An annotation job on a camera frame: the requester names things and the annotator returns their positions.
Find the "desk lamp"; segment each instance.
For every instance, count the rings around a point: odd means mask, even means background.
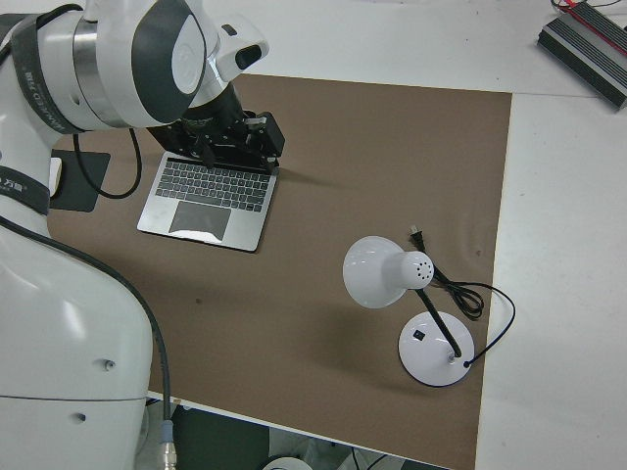
[[[445,387],[468,372],[474,356],[470,332],[454,316],[439,312],[423,289],[433,279],[434,266],[422,252],[405,252],[382,237],[358,240],[344,258],[344,284],[351,297],[367,308],[383,308],[415,290],[429,310],[412,318],[399,338],[399,355],[417,381]]]

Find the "cable connector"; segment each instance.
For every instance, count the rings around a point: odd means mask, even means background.
[[[172,432],[173,423],[166,420],[161,425],[161,455],[164,470],[176,470],[176,447]]]
[[[410,227],[410,240],[411,240],[411,243],[415,246],[415,248],[419,252],[425,253],[424,240],[422,239],[422,232],[418,230],[418,227],[416,227],[415,225],[412,225]]]

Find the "laptop keyboard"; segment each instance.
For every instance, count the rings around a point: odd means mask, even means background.
[[[260,212],[269,180],[267,174],[168,160],[156,195]]]

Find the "lamp arm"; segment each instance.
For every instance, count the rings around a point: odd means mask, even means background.
[[[418,296],[424,303],[424,306],[426,306],[427,310],[429,310],[429,313],[431,313],[433,320],[438,325],[438,328],[440,328],[440,331],[449,342],[449,345],[451,345],[451,348],[453,348],[455,357],[461,357],[461,349],[459,348],[458,342],[455,341],[455,338],[453,337],[453,335],[447,328],[447,325],[444,323],[444,320],[442,320],[440,313],[438,313],[438,310],[436,310],[435,306],[431,302],[431,299],[429,299],[426,292],[424,292],[424,289],[415,289],[415,292],[418,294]]]

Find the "keyboard key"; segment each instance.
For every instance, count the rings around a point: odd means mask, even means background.
[[[209,196],[202,196],[198,194],[188,194],[185,196],[185,201],[191,201],[193,203],[213,204],[214,206],[220,205],[219,198],[212,198]]]

